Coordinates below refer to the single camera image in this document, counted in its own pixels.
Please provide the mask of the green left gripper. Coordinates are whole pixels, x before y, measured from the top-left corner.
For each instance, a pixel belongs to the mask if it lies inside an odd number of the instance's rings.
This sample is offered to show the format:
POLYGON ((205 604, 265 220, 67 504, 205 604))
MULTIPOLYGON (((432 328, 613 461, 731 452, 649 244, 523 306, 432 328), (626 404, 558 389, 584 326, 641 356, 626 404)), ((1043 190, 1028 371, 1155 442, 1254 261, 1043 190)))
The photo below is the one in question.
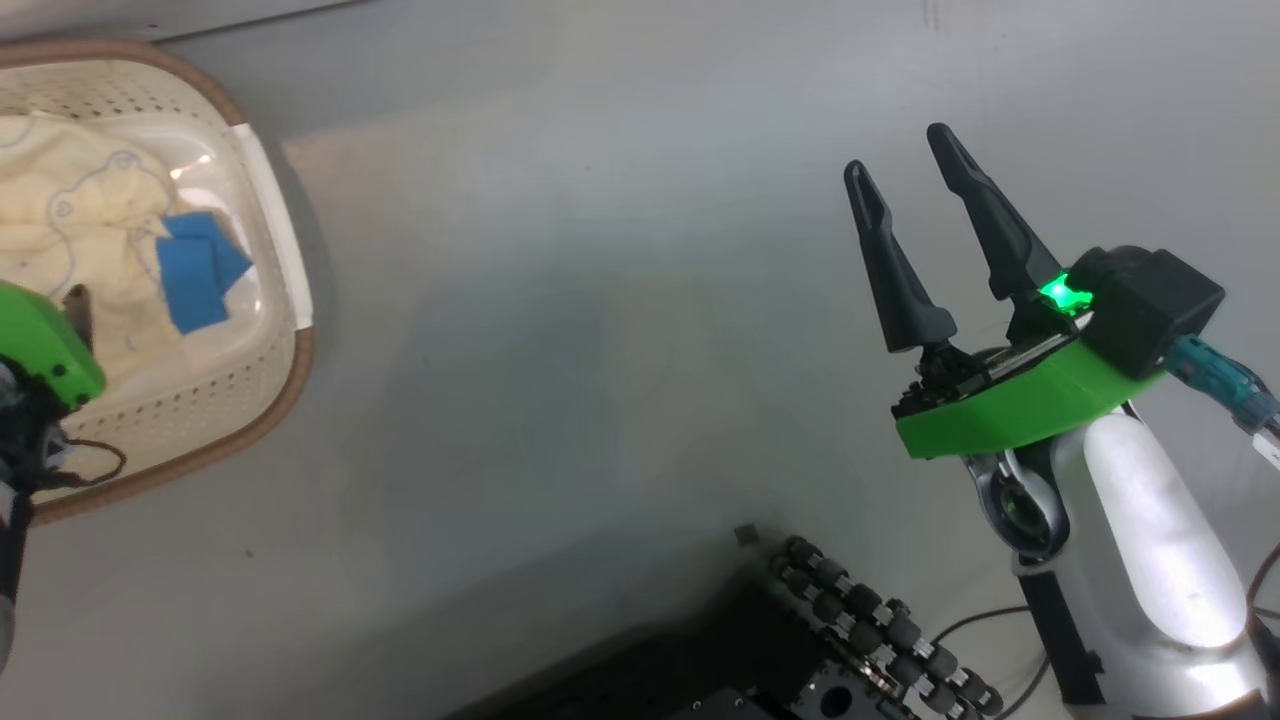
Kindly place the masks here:
POLYGON ((1 283, 1 355, 44 383, 61 406, 74 411, 106 389, 92 354, 93 314, 84 284, 73 286, 61 309, 41 293, 1 283))

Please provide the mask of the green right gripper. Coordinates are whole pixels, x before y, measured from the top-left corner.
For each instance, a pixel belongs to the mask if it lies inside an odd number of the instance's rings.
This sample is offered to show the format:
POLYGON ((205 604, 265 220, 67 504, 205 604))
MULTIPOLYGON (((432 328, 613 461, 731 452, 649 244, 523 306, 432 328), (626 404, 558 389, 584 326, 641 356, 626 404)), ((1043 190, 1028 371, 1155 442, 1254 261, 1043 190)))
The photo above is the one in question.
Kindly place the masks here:
POLYGON ((1020 302, 1038 295, 1033 309, 1065 320, 1070 333, 1002 348, 987 360, 948 343, 957 332, 952 315, 932 302, 867 165, 850 161, 844 183, 884 346, 891 354, 923 348, 922 364, 931 372, 892 407, 908 454, 933 459, 1033 445, 1087 424, 1153 386, 1156 377, 1128 378, 1084 343, 1080 331, 1091 318, 1091 293, 1043 288, 1062 274, 1061 263, 954 131, 932 123, 925 137, 943 182, 966 209, 993 297, 1020 302))

